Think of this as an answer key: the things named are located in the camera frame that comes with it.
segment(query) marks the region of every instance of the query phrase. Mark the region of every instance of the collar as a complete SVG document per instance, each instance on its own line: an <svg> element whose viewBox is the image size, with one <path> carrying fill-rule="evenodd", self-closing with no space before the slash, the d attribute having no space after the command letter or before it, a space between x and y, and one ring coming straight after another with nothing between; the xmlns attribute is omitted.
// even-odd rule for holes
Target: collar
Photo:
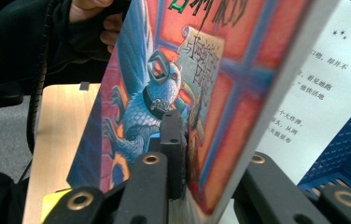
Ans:
<svg viewBox="0 0 351 224"><path fill-rule="evenodd" d="M144 104L147 107L147 110L157 119L161 120L161 117L163 117L164 113L171 110L169 104L167 104L163 100L161 99L152 100L147 87L145 87L143 90L143 99L144 99Z"/></svg>

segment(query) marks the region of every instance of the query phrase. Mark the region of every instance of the wing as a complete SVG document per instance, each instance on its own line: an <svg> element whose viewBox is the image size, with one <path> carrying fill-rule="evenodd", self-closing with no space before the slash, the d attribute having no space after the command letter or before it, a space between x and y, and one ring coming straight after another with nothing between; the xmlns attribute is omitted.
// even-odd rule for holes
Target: wing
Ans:
<svg viewBox="0 0 351 224"><path fill-rule="evenodd" d="M152 33L146 0L133 0L117 41L119 66L130 96L149 81L147 60L152 54Z"/></svg>

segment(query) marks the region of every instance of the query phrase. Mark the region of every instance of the person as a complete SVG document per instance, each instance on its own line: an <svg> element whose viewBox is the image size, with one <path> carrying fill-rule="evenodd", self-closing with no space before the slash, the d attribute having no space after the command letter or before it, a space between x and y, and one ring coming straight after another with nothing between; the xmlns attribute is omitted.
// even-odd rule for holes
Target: person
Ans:
<svg viewBox="0 0 351 224"><path fill-rule="evenodd" d="M42 46L48 47L48 74L70 63L108 61L118 38L124 2L16 0L7 5L0 10L0 82L36 76ZM47 35L49 42L43 43Z"/></svg>
<svg viewBox="0 0 351 224"><path fill-rule="evenodd" d="M16 0L0 10L0 83L45 70L56 76L70 63L107 62L127 0ZM28 179L0 173L0 223L21 223Z"/></svg>

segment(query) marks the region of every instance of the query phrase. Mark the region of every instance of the book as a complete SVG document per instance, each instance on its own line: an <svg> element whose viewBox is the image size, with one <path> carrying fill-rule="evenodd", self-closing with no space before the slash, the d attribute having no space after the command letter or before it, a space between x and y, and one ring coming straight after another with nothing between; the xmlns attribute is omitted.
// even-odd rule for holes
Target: book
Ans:
<svg viewBox="0 0 351 224"><path fill-rule="evenodd" d="M174 223L216 223L338 1L133 0L67 181L130 176L162 111L188 128Z"/></svg>
<svg viewBox="0 0 351 224"><path fill-rule="evenodd" d="M258 146L295 185L351 118L351 1L336 7L308 55Z"/></svg>

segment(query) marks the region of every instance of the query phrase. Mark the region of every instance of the white page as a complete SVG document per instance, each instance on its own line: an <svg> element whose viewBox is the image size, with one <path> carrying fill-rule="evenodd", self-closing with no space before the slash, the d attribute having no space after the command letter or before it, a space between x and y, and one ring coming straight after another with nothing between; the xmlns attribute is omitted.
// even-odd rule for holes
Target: white page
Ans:
<svg viewBox="0 0 351 224"><path fill-rule="evenodd" d="M343 1L274 114L257 151L272 157L298 184L350 118L351 2Z"/></svg>

